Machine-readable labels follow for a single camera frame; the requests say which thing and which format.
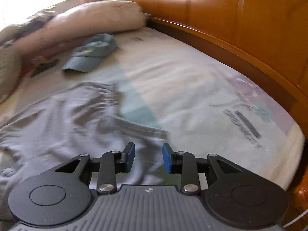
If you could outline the grey-blue pants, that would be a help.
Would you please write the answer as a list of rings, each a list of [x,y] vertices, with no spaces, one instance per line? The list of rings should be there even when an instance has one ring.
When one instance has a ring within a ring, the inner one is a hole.
[[[1,220],[13,219],[7,199],[17,184],[81,153],[100,157],[129,142],[136,156],[119,184],[162,184],[167,136],[136,94],[124,99],[115,84],[82,82],[29,105],[1,125],[1,151],[9,156],[1,165]]]

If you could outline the patchwork bed sheet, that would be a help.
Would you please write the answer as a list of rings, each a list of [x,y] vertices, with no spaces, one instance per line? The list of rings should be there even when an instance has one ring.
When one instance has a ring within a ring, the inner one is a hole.
[[[295,120],[274,99],[287,125],[264,122],[242,110],[237,120],[225,103],[236,98],[231,80],[239,73],[197,49],[150,28],[115,35],[117,50],[87,73],[63,71],[71,52],[61,54],[56,66],[29,77],[16,111],[82,82],[115,84],[126,99],[135,93],[152,113],[174,150],[197,157],[217,153],[287,189],[298,168],[304,135]]]

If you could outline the black phone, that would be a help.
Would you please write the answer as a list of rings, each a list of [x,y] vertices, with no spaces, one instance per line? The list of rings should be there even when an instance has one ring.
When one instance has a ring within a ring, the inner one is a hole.
[[[34,69],[33,73],[31,74],[31,77],[35,77],[36,75],[39,75],[40,73],[56,66],[58,62],[59,62],[59,59],[53,59],[53,60],[49,60],[48,62],[44,62],[44,63],[39,64]]]

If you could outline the grey cat face cushion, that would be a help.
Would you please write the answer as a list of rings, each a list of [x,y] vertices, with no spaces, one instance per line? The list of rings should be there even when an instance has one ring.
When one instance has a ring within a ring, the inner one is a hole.
[[[1,49],[1,103],[4,103],[17,87],[22,70],[22,58],[16,48]]]

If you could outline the blue baseball cap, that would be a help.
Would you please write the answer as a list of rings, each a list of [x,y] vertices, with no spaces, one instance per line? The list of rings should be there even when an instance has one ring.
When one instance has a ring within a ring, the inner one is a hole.
[[[97,34],[73,50],[70,59],[62,67],[62,70],[90,72],[116,50],[117,42],[113,35]]]

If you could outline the pink folded quilt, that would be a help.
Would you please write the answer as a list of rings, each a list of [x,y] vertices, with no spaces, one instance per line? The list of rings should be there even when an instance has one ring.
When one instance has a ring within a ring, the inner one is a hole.
[[[41,28],[1,48],[1,58],[30,55],[72,39],[130,31],[145,25],[145,15],[136,2],[105,0],[78,5],[60,13]]]

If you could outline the wooden headboard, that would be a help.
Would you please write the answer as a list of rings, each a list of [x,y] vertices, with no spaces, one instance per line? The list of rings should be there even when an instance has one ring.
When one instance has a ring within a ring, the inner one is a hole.
[[[287,125],[270,95],[307,133],[307,0],[130,0],[149,25],[236,69],[236,98],[225,103],[264,122]]]

